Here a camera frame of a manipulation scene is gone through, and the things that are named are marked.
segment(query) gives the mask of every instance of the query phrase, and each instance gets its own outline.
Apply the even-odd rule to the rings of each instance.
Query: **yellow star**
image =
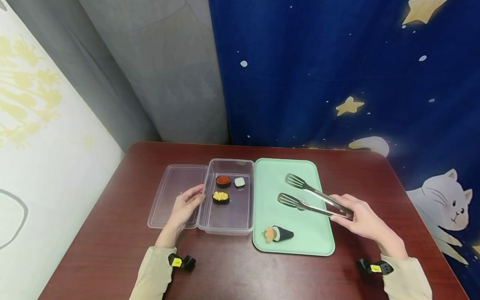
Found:
[[[478,252],[478,254],[480,255],[480,243],[476,246],[472,246],[473,249],[475,249],[475,251]]]
[[[402,25],[418,20],[426,24],[437,8],[447,0],[410,0],[410,12],[403,21]]]
[[[356,113],[358,108],[365,103],[363,102],[354,102],[353,97],[350,96],[348,97],[345,102],[339,106],[336,107],[338,110],[338,113],[336,114],[337,116],[340,116],[346,112],[351,112],[352,114]]]

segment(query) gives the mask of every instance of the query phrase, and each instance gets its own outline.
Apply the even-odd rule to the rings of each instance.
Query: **mint green plate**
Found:
[[[277,201],[284,192],[308,204],[325,209],[325,202],[312,194],[285,183],[288,173],[303,178],[312,187],[322,190],[317,167],[307,160],[260,158],[255,162],[255,190],[253,201],[253,233],[255,247],[263,252],[329,256],[335,251],[330,220],[327,216],[300,211]],[[289,240],[266,243],[266,227],[280,226],[293,231]]]

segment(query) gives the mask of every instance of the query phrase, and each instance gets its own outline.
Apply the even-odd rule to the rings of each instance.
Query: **hand roll sushi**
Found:
[[[232,179],[228,176],[218,176],[215,180],[217,187],[226,189],[232,185]]]
[[[245,186],[245,179],[243,177],[238,177],[238,178],[235,178],[233,183],[235,183],[235,187],[237,189],[240,189],[240,188],[243,188]]]
[[[230,196],[226,192],[215,192],[212,195],[213,203],[215,204],[229,204]]]
[[[293,238],[293,232],[283,229],[280,226],[272,226],[265,228],[264,236],[267,244]]]

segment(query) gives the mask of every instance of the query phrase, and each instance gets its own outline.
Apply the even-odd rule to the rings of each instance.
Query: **tongs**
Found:
[[[307,192],[310,192],[310,193],[314,194],[315,196],[319,197],[320,199],[322,199],[323,201],[327,202],[328,204],[330,204],[332,206],[335,206],[336,208],[340,209],[341,211],[343,211],[347,215],[353,216],[353,211],[351,209],[343,206],[340,202],[333,199],[332,197],[330,197],[330,196],[322,193],[321,191],[311,187],[310,185],[307,184],[307,182],[305,180],[298,177],[297,175],[293,175],[293,174],[290,174],[290,173],[287,174],[287,176],[285,177],[285,182],[288,183],[289,185],[297,188],[297,189],[301,189],[301,190],[305,190]]]
[[[311,205],[305,203],[302,200],[299,200],[299,199],[297,199],[293,196],[290,196],[290,195],[282,193],[282,192],[280,194],[278,194],[277,200],[278,200],[278,202],[280,202],[283,205],[290,206],[290,207],[293,207],[293,208],[297,208],[298,210],[308,210],[308,211],[316,212],[316,213],[319,213],[319,214],[322,214],[322,215],[325,215],[325,216],[341,216],[341,217],[344,217],[348,220],[352,220],[352,218],[349,217],[349,216],[344,216],[344,215],[341,215],[341,214],[330,212],[328,210],[321,209],[319,207],[311,206]]]

